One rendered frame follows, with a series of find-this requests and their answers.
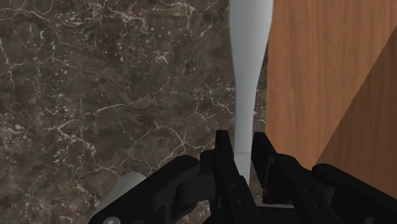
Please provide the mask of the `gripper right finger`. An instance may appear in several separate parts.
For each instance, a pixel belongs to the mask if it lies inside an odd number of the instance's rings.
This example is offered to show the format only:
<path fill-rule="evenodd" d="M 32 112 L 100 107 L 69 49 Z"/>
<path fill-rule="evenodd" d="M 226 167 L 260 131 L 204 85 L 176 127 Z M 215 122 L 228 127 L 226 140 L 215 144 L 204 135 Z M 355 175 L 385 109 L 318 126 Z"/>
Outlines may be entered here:
<path fill-rule="evenodd" d="M 330 165 L 311 170 L 254 133 L 251 160 L 264 202 L 285 224 L 397 224 L 397 199 Z"/>

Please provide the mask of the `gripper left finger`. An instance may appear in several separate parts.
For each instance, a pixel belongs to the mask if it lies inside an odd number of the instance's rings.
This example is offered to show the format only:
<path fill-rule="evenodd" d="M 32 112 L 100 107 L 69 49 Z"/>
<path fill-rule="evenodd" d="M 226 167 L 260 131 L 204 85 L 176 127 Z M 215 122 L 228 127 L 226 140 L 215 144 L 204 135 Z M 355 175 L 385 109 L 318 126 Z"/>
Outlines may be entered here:
<path fill-rule="evenodd" d="M 176 157 L 93 215 L 88 224 L 176 224 L 203 200 L 211 208 L 203 224 L 261 224 L 225 130 L 217 131 L 214 149 L 203 151 L 200 158 Z"/>

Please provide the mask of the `long white tapered utensil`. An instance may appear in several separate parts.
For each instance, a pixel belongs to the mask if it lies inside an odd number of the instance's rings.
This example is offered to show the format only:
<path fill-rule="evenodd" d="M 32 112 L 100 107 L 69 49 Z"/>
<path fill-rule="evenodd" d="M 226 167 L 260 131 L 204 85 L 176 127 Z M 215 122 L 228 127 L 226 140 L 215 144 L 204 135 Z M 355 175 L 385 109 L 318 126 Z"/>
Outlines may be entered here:
<path fill-rule="evenodd" d="M 235 78 L 233 153 L 239 174 L 249 182 L 253 116 L 274 0 L 229 0 L 228 23 Z"/>

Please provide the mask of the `brown wooden cabinet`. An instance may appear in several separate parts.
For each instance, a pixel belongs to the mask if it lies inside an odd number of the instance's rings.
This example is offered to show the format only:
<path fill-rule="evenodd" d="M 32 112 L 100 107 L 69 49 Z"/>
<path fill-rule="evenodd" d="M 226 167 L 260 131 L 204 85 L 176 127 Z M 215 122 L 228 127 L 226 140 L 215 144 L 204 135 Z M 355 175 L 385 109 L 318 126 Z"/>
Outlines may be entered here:
<path fill-rule="evenodd" d="M 397 0 L 275 0 L 266 133 L 397 198 Z"/>

